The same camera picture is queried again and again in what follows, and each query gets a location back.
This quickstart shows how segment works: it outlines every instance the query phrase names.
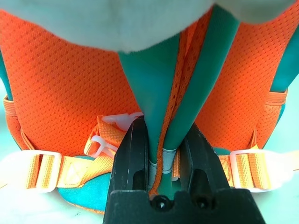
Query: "orange mesh fabric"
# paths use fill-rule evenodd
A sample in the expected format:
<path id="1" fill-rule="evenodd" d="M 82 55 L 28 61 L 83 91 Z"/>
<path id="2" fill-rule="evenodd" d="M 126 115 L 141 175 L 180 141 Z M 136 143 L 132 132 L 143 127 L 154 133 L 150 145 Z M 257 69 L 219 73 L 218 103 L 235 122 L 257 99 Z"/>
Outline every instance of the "orange mesh fabric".
<path id="1" fill-rule="evenodd" d="M 3 11 L 0 27 L 15 110 L 35 148 L 83 154 L 98 114 L 140 111 L 115 53 L 68 43 Z M 20 135 L 17 118 L 9 119 Z"/>
<path id="2" fill-rule="evenodd" d="M 189 47 L 190 47 L 190 45 L 191 45 L 191 41 L 192 41 L 192 39 L 193 39 L 193 35 L 194 35 L 195 29 L 196 29 L 196 27 L 197 27 L 197 23 L 198 23 L 198 21 L 194 22 L 191 26 L 189 26 L 189 27 L 187 28 L 187 34 L 188 34 L 188 36 L 187 36 L 187 48 L 186 48 L 186 54 L 187 54 L 187 52 L 188 52 L 188 50 L 189 50 Z"/>
<path id="3" fill-rule="evenodd" d="M 256 144 L 263 148 L 279 118 L 281 106 L 265 105 L 256 126 Z"/>
<path id="4" fill-rule="evenodd" d="M 282 105 L 285 103 L 286 95 L 287 91 L 268 93 L 263 112 L 256 125 L 255 144 L 261 148 L 264 147 L 277 124 Z"/>
<path id="5" fill-rule="evenodd" d="M 196 119 L 214 147 L 230 151 L 247 148 L 298 24 L 299 1 L 271 22 L 240 25 L 219 79 Z M 257 135 L 264 142 L 270 133 L 257 131 Z"/>

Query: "white plastic buckle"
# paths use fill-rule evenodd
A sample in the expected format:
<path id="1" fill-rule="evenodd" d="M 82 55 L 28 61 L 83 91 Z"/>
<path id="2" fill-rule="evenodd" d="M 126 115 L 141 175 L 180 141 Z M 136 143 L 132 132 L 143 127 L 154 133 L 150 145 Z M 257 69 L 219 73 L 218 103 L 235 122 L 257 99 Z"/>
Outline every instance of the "white plastic buckle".
<path id="1" fill-rule="evenodd" d="M 106 142 L 102 137 L 98 136 L 98 135 L 94 135 L 91 138 L 91 141 L 95 141 L 98 142 L 100 144 L 100 147 L 98 148 L 98 150 L 91 154 L 91 157 L 97 158 L 101 152 L 106 153 L 107 155 L 111 156 L 112 158 L 114 157 L 114 154 L 112 154 L 108 149 L 111 149 L 113 151 L 117 151 L 117 147 L 114 145 L 111 145 L 110 143 Z"/>
<path id="2" fill-rule="evenodd" d="M 37 192 L 37 193 L 47 193 L 51 192 L 56 188 L 60 163 L 62 155 L 56 152 L 42 151 L 42 150 L 23 150 L 16 153 L 12 153 L 4 158 L 3 168 L 7 168 L 8 175 L 7 180 L 10 186 L 13 186 L 15 189 L 24 190 L 23 185 L 20 183 L 26 182 L 28 179 L 28 173 L 23 173 L 22 167 L 28 166 L 28 162 L 34 155 L 51 155 L 54 156 L 53 165 L 51 168 L 51 174 L 49 179 L 48 188 L 30 188 L 25 189 L 26 192 Z"/>
<path id="3" fill-rule="evenodd" d="M 264 149 L 247 149 L 233 151 L 230 153 L 229 159 L 235 188 L 242 188 L 236 157 L 238 154 L 265 154 L 267 171 L 271 182 L 271 189 L 248 189 L 252 193 L 260 193 L 275 190 L 277 188 L 280 188 L 285 182 L 290 181 L 293 177 L 293 169 L 290 166 L 287 158 L 283 154 L 275 153 Z"/>
<path id="4" fill-rule="evenodd" d="M 136 112 L 136 113 L 132 113 L 132 114 L 127 114 L 127 113 L 123 113 L 123 114 L 117 114 L 117 115 L 109 115 L 109 116 L 104 116 L 102 117 L 102 121 L 108 123 L 108 124 L 112 124 L 112 123 L 116 123 L 116 125 L 124 131 L 127 131 L 132 122 L 138 118 L 139 116 L 142 116 L 143 113 L 142 112 Z"/>

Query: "strap adjuster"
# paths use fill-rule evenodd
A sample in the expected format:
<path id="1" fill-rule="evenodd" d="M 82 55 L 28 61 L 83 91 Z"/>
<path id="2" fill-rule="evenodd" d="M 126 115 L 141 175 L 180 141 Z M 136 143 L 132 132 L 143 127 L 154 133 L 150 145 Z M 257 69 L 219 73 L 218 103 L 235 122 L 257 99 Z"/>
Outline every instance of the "strap adjuster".
<path id="1" fill-rule="evenodd" d="M 264 149 L 247 149 L 233 151 L 230 153 L 229 159 L 235 188 L 242 188 L 236 157 L 239 154 L 265 154 L 266 167 L 269 175 L 269 180 L 271 182 L 271 189 L 248 189 L 253 193 L 266 192 L 280 188 L 283 185 L 283 183 L 291 180 L 293 177 L 293 169 L 290 163 L 288 162 L 286 156 L 283 154 L 275 153 Z"/>
<path id="2" fill-rule="evenodd" d="M 46 163 L 46 166 L 44 167 L 45 169 L 43 169 L 43 171 L 41 172 L 42 167 L 39 168 L 39 158 L 37 158 L 35 163 L 32 163 L 32 159 L 35 155 L 53 156 L 54 158 L 51 160 L 51 163 Z M 32 178 L 32 183 L 33 185 L 35 185 L 35 187 L 30 187 L 28 189 L 25 188 L 25 190 L 38 193 L 47 193 L 53 191 L 57 186 L 61 160 L 62 155 L 57 152 L 42 150 L 23 150 L 12 153 L 5 157 L 1 162 L 1 165 L 3 165 L 3 168 L 7 171 L 4 176 L 9 185 L 12 185 L 17 189 L 24 189 L 24 184 L 26 184 L 26 182 L 28 182 L 28 180 Z M 44 188 L 41 186 L 37 186 L 36 183 L 39 182 L 40 178 L 43 181 L 44 177 L 46 177 L 47 187 Z"/>
<path id="3" fill-rule="evenodd" d="M 116 123 L 116 125 L 123 131 L 127 131 L 132 122 L 137 119 L 138 117 L 143 116 L 142 112 L 136 112 L 132 114 L 123 113 L 123 114 L 117 114 L 117 115 L 108 115 L 102 117 L 102 121 L 112 124 Z"/>
<path id="4" fill-rule="evenodd" d="M 90 155 L 91 157 L 97 158 L 100 155 L 100 153 L 103 151 L 110 157 L 114 158 L 114 154 L 111 153 L 108 149 L 112 149 L 114 152 L 116 152 L 118 149 L 116 146 L 106 142 L 102 137 L 100 137 L 98 135 L 94 135 L 91 138 L 91 141 L 95 141 L 100 144 L 100 147 L 98 148 L 98 150 L 95 153 Z"/>

